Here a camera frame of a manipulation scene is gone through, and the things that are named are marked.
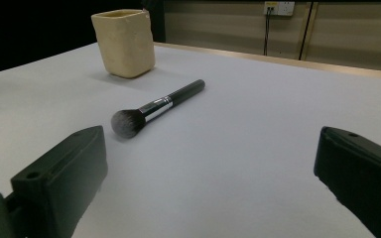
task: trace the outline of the white wall socket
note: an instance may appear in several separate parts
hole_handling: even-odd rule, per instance
[[[265,2],[264,15],[267,14],[268,8],[272,8],[271,15],[293,16],[295,2]]]

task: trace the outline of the beige wall panel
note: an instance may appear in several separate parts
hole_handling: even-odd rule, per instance
[[[268,56],[294,59],[306,3],[270,20]],[[165,1],[167,43],[263,55],[264,2]]]
[[[308,61],[381,70],[381,3],[322,3]]]

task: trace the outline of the gray bristles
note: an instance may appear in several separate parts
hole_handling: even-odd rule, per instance
[[[118,111],[111,119],[113,131],[123,138],[134,137],[145,125],[145,117],[138,109]]]

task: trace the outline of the white table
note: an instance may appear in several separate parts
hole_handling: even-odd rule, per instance
[[[381,145],[381,74],[251,58],[157,45],[156,67],[123,79],[93,44],[0,71],[0,192],[70,134],[102,125],[108,177],[73,237],[373,237],[313,168],[322,126]],[[135,138],[111,130],[116,111],[199,78],[203,92]]]

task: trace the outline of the beige cup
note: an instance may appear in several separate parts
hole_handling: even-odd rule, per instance
[[[91,16],[104,67],[112,74],[133,78],[155,65],[148,13],[116,10]]]

